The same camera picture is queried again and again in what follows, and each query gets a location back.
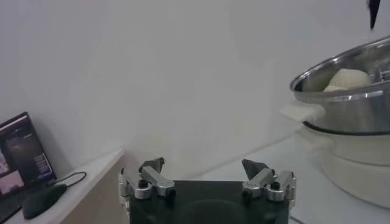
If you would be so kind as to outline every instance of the pot handle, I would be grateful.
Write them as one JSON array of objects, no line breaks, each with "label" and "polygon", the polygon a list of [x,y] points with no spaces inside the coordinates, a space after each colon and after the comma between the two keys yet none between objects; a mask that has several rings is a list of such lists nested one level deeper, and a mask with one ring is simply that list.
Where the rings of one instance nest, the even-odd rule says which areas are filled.
[{"label": "pot handle", "polygon": [[303,103],[294,100],[280,111],[282,115],[298,122],[315,121],[325,116],[325,109],[319,104]]}]

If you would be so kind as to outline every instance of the white appliance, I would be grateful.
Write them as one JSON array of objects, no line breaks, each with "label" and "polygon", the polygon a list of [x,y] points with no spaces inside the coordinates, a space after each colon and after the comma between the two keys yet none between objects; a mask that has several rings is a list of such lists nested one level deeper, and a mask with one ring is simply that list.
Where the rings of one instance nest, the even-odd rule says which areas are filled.
[{"label": "white appliance", "polygon": [[337,186],[390,208],[390,136],[333,135],[307,127],[297,134],[321,155],[326,175]]}]

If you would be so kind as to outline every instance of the black screw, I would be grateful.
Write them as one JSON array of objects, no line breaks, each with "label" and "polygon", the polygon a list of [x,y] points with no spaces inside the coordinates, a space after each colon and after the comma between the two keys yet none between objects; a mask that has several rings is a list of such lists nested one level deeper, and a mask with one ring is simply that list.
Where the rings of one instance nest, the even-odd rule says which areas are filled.
[{"label": "black screw", "polygon": [[142,179],[138,182],[138,187],[141,189],[147,188],[148,185],[149,185],[149,182],[147,182],[147,180],[144,180],[144,179]]},{"label": "black screw", "polygon": [[276,181],[272,182],[271,183],[271,189],[272,190],[279,190],[280,189],[280,183],[276,182]]}]

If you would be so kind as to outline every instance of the laptop screen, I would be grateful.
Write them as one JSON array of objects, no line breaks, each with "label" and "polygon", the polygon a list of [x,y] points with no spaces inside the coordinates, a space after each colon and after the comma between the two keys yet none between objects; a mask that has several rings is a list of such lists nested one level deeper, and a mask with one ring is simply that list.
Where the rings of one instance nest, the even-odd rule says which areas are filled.
[{"label": "laptop screen", "polygon": [[27,113],[0,125],[0,197],[55,178]]}]

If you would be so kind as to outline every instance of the pot rim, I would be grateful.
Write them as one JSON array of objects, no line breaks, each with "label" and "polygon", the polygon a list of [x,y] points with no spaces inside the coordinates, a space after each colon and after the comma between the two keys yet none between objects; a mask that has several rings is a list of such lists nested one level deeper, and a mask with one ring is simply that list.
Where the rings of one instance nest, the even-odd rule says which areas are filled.
[{"label": "pot rim", "polygon": [[337,56],[328,58],[317,65],[311,67],[305,72],[298,75],[296,78],[292,80],[290,83],[290,90],[298,97],[298,98],[316,98],[318,100],[324,100],[327,102],[340,102],[340,101],[349,101],[349,100],[358,100],[358,99],[366,99],[370,97],[382,96],[385,94],[386,90],[390,89],[390,81],[375,83],[369,86],[365,86],[362,88],[354,88],[348,90],[338,90],[338,91],[329,91],[329,92],[302,92],[297,91],[296,86],[306,79],[311,74],[316,71],[336,63],[337,61],[341,61],[348,57],[349,55],[357,54],[359,52],[365,51],[367,49],[373,47],[382,47],[390,44],[390,36],[384,37],[379,40],[375,40],[373,42],[360,45],[358,47],[347,50]]}]

